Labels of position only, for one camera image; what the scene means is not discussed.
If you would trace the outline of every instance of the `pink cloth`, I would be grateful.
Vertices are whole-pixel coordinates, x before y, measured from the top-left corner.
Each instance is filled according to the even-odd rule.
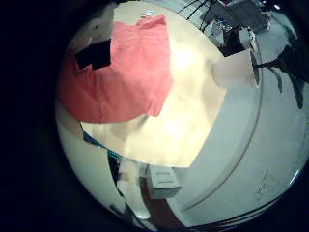
[[[80,70],[68,51],[58,85],[67,111],[89,123],[157,116],[173,83],[165,17],[146,17],[136,25],[115,22],[111,62],[95,71],[91,66]]]

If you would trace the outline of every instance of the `small white box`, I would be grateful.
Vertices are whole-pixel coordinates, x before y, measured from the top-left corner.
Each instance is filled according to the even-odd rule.
[[[181,185],[171,167],[148,165],[147,187],[152,199],[173,197]]]
[[[153,14],[153,12],[154,12],[154,10],[147,10],[147,11],[144,13],[144,15],[145,15],[145,16],[150,16],[150,15]]]

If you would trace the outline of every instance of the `pink towel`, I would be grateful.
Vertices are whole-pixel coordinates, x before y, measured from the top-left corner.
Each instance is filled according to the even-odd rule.
[[[69,50],[58,85],[63,106],[89,123],[157,116],[173,83],[165,17],[146,17],[136,25],[115,22],[111,62],[95,71],[91,66],[80,70]]]

